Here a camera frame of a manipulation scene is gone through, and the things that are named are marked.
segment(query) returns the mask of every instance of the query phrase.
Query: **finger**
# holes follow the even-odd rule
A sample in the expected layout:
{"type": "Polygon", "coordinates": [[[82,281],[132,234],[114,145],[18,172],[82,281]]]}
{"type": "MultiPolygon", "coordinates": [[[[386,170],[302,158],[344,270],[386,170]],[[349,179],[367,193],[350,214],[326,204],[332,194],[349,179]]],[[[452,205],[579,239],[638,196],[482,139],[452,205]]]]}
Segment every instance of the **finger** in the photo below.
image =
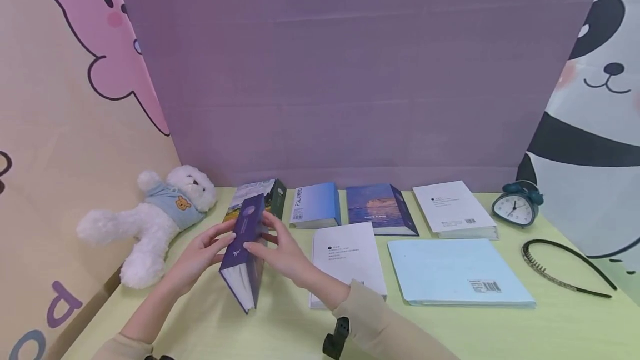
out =
{"type": "Polygon", "coordinates": [[[211,246],[206,247],[202,251],[206,254],[206,256],[210,259],[210,264],[213,264],[213,260],[215,259],[218,252],[229,246],[231,242],[236,238],[235,233],[230,233],[225,237],[217,239],[215,243],[212,243],[211,246]]]}
{"type": "Polygon", "coordinates": [[[291,234],[282,221],[279,220],[278,217],[273,214],[267,212],[266,210],[262,212],[262,223],[266,226],[273,228],[278,233],[279,239],[282,241],[283,239],[290,239],[291,234]]]}
{"type": "Polygon", "coordinates": [[[275,243],[276,245],[278,244],[278,237],[277,235],[272,235],[272,234],[262,234],[262,238],[267,241],[267,242],[271,242],[271,243],[275,243]]]}
{"type": "Polygon", "coordinates": [[[202,242],[204,247],[210,246],[211,241],[220,234],[224,234],[233,229],[233,226],[236,225],[236,219],[232,218],[231,220],[224,221],[222,224],[217,224],[210,229],[207,229],[203,233],[199,234],[195,239],[199,242],[202,242]]]}
{"type": "Polygon", "coordinates": [[[217,255],[213,256],[213,260],[211,261],[211,265],[213,266],[214,264],[218,264],[218,263],[222,262],[223,258],[224,258],[224,254],[217,254],[217,255]]]}
{"type": "Polygon", "coordinates": [[[257,242],[245,242],[243,246],[252,255],[265,260],[268,264],[273,264],[276,256],[275,250],[257,242]]]}

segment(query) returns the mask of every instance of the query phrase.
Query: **hand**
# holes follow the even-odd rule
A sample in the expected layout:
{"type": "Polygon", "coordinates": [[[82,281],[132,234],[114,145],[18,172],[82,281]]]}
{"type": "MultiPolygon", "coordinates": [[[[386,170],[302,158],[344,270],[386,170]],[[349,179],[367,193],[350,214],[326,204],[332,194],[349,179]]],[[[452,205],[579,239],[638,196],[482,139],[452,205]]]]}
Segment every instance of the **hand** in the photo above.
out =
{"type": "Polygon", "coordinates": [[[262,234],[264,239],[278,245],[277,249],[269,249],[256,242],[245,242],[244,248],[254,256],[265,260],[269,266],[292,280],[298,287],[307,288],[306,277],[310,276],[317,268],[304,255],[282,221],[273,214],[264,212],[262,213],[262,222],[278,233],[278,236],[262,234]]]}
{"type": "Polygon", "coordinates": [[[223,255],[219,252],[233,242],[236,234],[217,239],[218,235],[231,231],[235,223],[235,218],[225,221],[195,237],[160,281],[160,285],[179,296],[189,292],[207,268],[222,261],[223,255]]]}

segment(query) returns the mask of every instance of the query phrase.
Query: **white teddy bear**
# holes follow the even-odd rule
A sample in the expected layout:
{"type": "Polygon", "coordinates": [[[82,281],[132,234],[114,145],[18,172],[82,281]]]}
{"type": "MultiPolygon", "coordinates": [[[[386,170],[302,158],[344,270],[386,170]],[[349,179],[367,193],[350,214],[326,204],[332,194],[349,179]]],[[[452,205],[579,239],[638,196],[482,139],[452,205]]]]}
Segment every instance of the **white teddy bear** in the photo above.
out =
{"type": "Polygon", "coordinates": [[[92,210],[78,224],[84,241],[105,245],[115,239],[135,237],[131,254],[121,269],[127,287],[142,289],[155,284],[164,274],[164,257],[169,243],[181,231],[201,221],[216,203],[216,188],[195,167],[180,166],[163,183],[153,171],[138,176],[146,194],[134,209],[113,213],[92,210]]]}

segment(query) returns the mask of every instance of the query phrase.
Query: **barcode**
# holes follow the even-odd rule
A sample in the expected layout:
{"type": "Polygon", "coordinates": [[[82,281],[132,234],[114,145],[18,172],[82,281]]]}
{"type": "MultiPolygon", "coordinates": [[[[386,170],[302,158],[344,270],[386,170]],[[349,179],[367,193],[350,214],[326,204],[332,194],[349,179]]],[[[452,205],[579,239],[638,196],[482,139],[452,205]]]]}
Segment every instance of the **barcode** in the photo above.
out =
{"type": "Polygon", "coordinates": [[[502,289],[498,286],[496,281],[469,281],[471,287],[476,293],[502,293],[502,289]]]}

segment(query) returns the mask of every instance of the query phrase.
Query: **book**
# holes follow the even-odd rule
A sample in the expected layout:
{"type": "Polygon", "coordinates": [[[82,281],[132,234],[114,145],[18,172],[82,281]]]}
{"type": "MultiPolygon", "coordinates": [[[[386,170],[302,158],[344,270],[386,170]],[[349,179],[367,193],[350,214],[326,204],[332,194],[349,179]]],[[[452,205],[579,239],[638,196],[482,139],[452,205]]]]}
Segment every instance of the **book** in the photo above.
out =
{"type": "Polygon", "coordinates": [[[245,242],[259,242],[267,245],[267,241],[261,236],[263,232],[266,232],[265,227],[262,226],[263,210],[264,195],[262,193],[243,201],[236,225],[233,226],[236,238],[231,242],[231,245],[227,246],[222,263],[220,263],[220,275],[242,306],[245,314],[257,306],[264,261],[249,253],[243,244],[245,242]]]}
{"type": "Polygon", "coordinates": [[[441,238],[498,239],[496,222],[462,181],[413,188],[431,230],[441,238]]]}
{"type": "Polygon", "coordinates": [[[223,221],[236,218],[240,213],[240,206],[243,201],[260,193],[264,195],[265,210],[282,220],[287,188],[279,179],[267,179],[266,181],[247,183],[237,187],[223,221]]]}
{"type": "Polygon", "coordinates": [[[348,187],[346,192],[349,222],[371,221],[376,235],[419,235],[402,192],[392,184],[348,187]]]}
{"type": "MultiPolygon", "coordinates": [[[[319,229],[313,234],[311,261],[314,266],[345,284],[357,280],[387,300],[387,285],[371,222],[319,229]]],[[[309,294],[309,308],[325,309],[309,294]]]]}
{"type": "Polygon", "coordinates": [[[297,188],[291,204],[291,226],[327,228],[341,224],[338,188],[333,182],[297,188]]]}
{"type": "Polygon", "coordinates": [[[488,239],[407,239],[387,246],[402,296],[413,306],[536,306],[488,239]]]}

